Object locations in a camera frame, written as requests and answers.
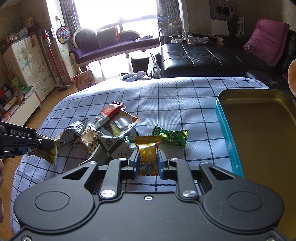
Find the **green yellow snack bag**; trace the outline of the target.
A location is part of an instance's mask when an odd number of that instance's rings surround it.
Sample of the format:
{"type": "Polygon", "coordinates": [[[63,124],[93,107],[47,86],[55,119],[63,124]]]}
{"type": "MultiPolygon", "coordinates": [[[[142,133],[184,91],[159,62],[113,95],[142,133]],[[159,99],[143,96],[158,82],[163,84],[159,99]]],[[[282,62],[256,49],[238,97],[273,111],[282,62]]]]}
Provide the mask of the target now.
{"type": "Polygon", "coordinates": [[[27,155],[28,156],[35,155],[37,157],[40,157],[48,161],[50,164],[55,166],[58,158],[57,142],[55,141],[54,148],[50,150],[39,150],[39,149],[35,149],[35,147],[31,147],[28,149],[27,155]]]}

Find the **white green snack packet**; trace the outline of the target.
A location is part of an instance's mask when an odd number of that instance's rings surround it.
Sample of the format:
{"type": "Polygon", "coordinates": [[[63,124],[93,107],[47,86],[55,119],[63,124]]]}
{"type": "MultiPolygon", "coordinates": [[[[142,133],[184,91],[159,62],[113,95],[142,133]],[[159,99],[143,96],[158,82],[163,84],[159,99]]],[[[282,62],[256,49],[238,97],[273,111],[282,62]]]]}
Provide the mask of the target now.
{"type": "Polygon", "coordinates": [[[111,136],[107,130],[99,131],[100,145],[90,154],[90,159],[100,165],[109,163],[117,158],[130,158],[133,151],[137,148],[134,139],[139,134],[133,127],[123,132],[120,136],[111,136]]]}

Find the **yellow orange candy packet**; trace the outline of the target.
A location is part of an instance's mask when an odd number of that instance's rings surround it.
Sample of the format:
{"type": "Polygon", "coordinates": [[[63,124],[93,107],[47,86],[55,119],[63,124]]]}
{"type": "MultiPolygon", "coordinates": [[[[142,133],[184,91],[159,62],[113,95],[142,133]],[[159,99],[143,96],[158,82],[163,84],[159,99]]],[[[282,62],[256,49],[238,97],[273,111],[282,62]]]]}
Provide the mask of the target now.
{"type": "Polygon", "coordinates": [[[134,142],[140,156],[138,174],[143,176],[157,176],[159,174],[157,150],[159,144],[162,142],[162,137],[135,137],[134,142]]]}

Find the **black white snack packet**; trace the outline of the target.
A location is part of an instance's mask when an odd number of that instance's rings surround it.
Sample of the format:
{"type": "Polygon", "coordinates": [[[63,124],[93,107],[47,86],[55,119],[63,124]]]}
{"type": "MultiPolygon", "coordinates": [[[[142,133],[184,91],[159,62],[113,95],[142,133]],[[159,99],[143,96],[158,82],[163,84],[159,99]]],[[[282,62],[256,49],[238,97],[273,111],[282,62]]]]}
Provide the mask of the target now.
{"type": "Polygon", "coordinates": [[[72,142],[79,138],[85,131],[88,118],[69,124],[60,134],[52,138],[57,142],[72,142]]]}

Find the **green candy packet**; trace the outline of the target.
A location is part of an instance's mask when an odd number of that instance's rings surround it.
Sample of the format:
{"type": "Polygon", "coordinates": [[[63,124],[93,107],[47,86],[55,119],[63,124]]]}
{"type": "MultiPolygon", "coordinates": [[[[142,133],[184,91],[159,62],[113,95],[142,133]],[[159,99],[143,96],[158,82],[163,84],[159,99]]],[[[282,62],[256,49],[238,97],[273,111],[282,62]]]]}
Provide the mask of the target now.
{"type": "Polygon", "coordinates": [[[172,131],[163,129],[160,126],[155,126],[152,131],[152,136],[161,137],[162,144],[177,146],[181,149],[186,147],[188,135],[188,130],[172,131]]]}

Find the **leopard print snack packet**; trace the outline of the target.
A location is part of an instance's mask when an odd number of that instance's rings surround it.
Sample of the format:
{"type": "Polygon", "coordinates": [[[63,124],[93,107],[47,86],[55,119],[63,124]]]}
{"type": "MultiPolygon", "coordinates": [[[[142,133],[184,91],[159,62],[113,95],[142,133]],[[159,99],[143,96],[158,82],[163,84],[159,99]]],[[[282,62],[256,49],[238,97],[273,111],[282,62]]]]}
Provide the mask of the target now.
{"type": "Polygon", "coordinates": [[[71,142],[72,146],[86,149],[89,154],[92,154],[99,143],[100,132],[86,128],[85,131],[76,140],[71,142]]]}

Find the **yellow silver snack packet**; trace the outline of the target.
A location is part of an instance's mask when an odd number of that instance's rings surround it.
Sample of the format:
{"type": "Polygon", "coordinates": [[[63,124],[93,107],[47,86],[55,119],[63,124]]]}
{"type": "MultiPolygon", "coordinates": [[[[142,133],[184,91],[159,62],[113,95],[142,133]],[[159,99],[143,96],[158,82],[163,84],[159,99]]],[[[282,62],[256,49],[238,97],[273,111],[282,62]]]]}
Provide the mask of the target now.
{"type": "Polygon", "coordinates": [[[120,136],[124,131],[134,126],[140,118],[133,116],[132,114],[124,111],[119,111],[109,122],[113,135],[115,137],[120,136]]]}

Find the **red white snack bar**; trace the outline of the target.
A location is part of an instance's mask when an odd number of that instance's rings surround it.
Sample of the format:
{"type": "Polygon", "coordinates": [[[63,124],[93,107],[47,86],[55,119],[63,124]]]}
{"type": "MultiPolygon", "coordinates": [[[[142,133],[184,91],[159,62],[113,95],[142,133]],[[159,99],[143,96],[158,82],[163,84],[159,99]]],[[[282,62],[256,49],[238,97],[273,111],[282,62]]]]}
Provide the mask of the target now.
{"type": "Polygon", "coordinates": [[[119,111],[123,108],[124,103],[120,101],[113,101],[112,104],[108,104],[104,107],[100,113],[89,123],[89,127],[92,130],[100,129],[104,124],[110,121],[119,111]]]}

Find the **blue checkered tablecloth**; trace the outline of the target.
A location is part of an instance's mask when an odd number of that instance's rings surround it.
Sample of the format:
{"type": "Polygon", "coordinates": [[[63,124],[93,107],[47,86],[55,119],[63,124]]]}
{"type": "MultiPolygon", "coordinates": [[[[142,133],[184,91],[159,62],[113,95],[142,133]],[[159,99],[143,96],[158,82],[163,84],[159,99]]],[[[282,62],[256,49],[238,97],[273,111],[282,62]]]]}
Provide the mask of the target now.
{"type": "MultiPolygon", "coordinates": [[[[38,133],[53,137],[67,125],[84,118],[93,121],[113,101],[140,118],[135,125],[140,136],[149,136],[155,126],[165,130],[189,130],[185,149],[164,146],[168,158],[180,158],[198,166],[202,161],[232,171],[228,150],[215,111],[218,94],[225,89],[269,89],[259,80],[243,77],[184,77],[135,82],[104,81],[65,98],[59,97],[43,118],[38,133]]],[[[78,166],[89,158],[86,150],[64,145],[56,166],[35,157],[23,156],[15,171],[11,190],[10,224],[13,234],[21,228],[14,214],[15,199],[26,189],[78,166]]],[[[175,182],[156,176],[138,176],[122,182],[122,190],[161,192],[175,190],[175,182]]]]}

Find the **tree print paper bag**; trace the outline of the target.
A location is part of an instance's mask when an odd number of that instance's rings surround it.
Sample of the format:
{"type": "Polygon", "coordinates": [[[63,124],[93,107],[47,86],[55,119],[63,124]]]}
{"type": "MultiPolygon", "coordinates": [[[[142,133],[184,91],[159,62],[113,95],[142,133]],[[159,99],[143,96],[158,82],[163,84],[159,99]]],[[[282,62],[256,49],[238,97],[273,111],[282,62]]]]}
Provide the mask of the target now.
{"type": "Polygon", "coordinates": [[[72,77],[72,82],[74,83],[78,91],[87,89],[95,85],[94,75],[91,70],[82,72],[78,75],[72,77]]]}

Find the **white cartoon cabinet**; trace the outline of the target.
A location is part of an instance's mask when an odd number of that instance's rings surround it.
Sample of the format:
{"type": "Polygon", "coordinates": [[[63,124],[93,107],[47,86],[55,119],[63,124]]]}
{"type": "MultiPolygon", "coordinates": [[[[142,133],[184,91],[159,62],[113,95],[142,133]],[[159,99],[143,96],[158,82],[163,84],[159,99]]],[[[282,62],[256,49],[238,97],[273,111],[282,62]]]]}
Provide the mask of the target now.
{"type": "Polygon", "coordinates": [[[3,59],[22,86],[31,86],[40,101],[56,88],[37,35],[27,36],[11,44],[4,52],[3,59]]]}

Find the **white headphones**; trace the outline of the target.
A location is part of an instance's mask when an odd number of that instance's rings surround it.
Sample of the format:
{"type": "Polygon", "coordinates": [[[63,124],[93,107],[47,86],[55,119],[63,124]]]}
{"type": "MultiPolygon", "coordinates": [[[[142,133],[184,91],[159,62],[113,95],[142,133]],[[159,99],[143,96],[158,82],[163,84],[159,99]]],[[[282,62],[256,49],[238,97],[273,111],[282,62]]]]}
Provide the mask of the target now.
{"type": "Polygon", "coordinates": [[[125,81],[125,82],[134,82],[137,81],[139,79],[142,79],[144,76],[146,76],[147,73],[144,71],[138,71],[136,73],[127,73],[123,76],[120,77],[121,80],[125,81]]]}

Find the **teal and gold tin box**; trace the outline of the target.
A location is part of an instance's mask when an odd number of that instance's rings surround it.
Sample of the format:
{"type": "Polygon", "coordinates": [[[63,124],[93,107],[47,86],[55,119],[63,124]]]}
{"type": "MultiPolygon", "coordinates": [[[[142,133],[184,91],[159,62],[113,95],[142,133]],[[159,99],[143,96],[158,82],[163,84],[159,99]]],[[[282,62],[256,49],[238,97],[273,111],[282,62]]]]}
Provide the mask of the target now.
{"type": "Polygon", "coordinates": [[[282,198],[278,229],[295,240],[295,101],[280,90],[227,89],[216,113],[232,171],[282,198]]]}

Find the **purple chaise lounge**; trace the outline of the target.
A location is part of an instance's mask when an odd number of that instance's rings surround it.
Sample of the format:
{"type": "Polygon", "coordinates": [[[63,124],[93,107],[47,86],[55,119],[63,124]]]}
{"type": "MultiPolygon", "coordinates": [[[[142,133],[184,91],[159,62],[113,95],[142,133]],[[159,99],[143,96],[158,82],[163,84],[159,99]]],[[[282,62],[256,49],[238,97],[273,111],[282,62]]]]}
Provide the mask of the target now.
{"type": "Polygon", "coordinates": [[[81,66],[94,61],[100,61],[120,54],[134,51],[146,51],[159,46],[159,38],[141,37],[136,31],[118,33],[118,43],[103,47],[99,44],[97,33],[88,28],[78,28],[73,35],[74,49],[69,52],[76,71],[81,72],[81,66]]]}

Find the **red stick vacuum cleaner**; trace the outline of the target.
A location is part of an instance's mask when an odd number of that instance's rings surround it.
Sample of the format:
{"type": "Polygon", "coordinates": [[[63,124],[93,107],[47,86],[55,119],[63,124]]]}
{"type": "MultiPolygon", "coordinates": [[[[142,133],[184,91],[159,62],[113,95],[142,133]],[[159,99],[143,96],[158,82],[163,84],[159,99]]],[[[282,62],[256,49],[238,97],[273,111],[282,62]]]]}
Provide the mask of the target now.
{"type": "Polygon", "coordinates": [[[66,90],[66,89],[69,89],[69,85],[66,84],[66,82],[64,81],[64,78],[63,76],[61,75],[61,72],[59,70],[59,67],[57,65],[57,62],[55,60],[55,57],[53,55],[53,52],[52,52],[52,49],[51,49],[51,40],[50,40],[50,36],[49,36],[49,32],[47,30],[43,30],[42,31],[42,40],[43,40],[43,43],[45,44],[45,46],[47,47],[48,51],[49,51],[49,54],[51,56],[51,59],[54,63],[54,66],[55,66],[55,69],[56,69],[56,72],[58,74],[58,78],[59,80],[61,81],[62,83],[62,86],[58,87],[58,90],[59,91],[62,91],[62,90],[66,90]]]}

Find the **black leather sofa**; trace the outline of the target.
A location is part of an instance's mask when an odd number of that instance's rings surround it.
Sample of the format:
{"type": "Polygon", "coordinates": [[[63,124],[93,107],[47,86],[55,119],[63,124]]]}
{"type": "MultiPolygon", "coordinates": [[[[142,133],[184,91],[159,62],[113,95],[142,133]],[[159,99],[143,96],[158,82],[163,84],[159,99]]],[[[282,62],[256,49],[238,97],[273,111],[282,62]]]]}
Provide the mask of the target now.
{"type": "Polygon", "coordinates": [[[295,60],[295,32],[288,32],[283,54],[275,66],[243,49],[244,39],[227,37],[224,46],[212,43],[165,44],[156,54],[161,77],[248,77],[271,89],[290,93],[286,74],[295,60]]]}

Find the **round colourful dartboard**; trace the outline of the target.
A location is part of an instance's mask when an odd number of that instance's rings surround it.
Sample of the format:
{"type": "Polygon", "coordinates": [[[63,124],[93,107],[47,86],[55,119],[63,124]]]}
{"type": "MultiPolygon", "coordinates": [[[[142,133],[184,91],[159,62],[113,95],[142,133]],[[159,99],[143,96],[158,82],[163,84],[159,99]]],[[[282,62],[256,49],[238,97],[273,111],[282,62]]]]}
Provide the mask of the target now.
{"type": "Polygon", "coordinates": [[[68,27],[61,26],[56,31],[57,40],[61,44],[67,44],[71,39],[71,32],[68,27]]]}

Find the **patterned curtain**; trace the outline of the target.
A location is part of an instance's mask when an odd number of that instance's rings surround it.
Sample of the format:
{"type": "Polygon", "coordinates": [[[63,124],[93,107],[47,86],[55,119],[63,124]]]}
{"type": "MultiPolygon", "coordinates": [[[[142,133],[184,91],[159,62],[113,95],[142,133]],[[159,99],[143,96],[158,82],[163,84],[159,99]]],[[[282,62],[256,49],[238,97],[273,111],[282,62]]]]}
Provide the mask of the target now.
{"type": "Polygon", "coordinates": [[[74,33],[80,27],[74,0],[60,0],[60,7],[65,25],[74,33]]]}

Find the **round orange pink plush cushion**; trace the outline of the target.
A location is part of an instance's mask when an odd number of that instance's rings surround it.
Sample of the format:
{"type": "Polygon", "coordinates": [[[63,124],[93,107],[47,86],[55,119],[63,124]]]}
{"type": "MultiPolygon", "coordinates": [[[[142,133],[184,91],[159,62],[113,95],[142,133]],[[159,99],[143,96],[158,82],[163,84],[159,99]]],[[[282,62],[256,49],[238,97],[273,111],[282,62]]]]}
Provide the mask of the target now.
{"type": "Polygon", "coordinates": [[[287,77],[290,91],[296,97],[296,60],[293,60],[290,64],[287,77]]]}

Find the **magenta cushion left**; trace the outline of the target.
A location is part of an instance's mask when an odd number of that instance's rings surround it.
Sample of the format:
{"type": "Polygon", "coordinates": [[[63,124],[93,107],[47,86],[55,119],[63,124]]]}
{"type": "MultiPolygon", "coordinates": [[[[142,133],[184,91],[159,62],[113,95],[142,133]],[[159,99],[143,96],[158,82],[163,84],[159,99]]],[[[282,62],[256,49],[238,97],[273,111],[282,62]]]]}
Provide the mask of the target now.
{"type": "Polygon", "coordinates": [[[259,19],[243,49],[262,59],[268,66],[275,66],[283,54],[289,29],[289,24],[259,19]]]}

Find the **framed penguin picture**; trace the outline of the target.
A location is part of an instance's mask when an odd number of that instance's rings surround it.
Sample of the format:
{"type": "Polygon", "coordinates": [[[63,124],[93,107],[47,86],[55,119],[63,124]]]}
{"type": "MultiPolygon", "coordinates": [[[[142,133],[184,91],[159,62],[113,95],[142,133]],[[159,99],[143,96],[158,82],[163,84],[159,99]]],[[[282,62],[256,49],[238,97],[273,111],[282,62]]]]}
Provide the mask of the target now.
{"type": "Polygon", "coordinates": [[[210,0],[210,16],[214,20],[231,21],[237,15],[236,3],[233,1],[210,0]]]}

